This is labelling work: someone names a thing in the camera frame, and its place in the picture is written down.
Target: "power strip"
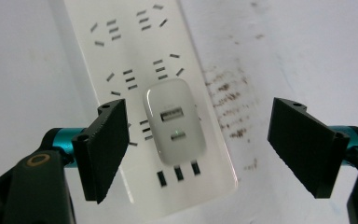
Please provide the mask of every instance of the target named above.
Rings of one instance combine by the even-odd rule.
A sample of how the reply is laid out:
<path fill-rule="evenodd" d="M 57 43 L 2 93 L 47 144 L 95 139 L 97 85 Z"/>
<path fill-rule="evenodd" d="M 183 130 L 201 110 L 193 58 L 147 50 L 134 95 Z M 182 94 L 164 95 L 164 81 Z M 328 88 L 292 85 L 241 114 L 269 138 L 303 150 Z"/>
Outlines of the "power strip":
<path fill-rule="evenodd" d="M 232 192 L 235 176 L 179 4 L 174 0 L 64 0 L 99 104 L 125 98 L 131 142 L 120 172 L 145 220 Z M 206 139 L 196 161 L 158 157 L 142 97 L 153 84 L 189 85 Z"/>

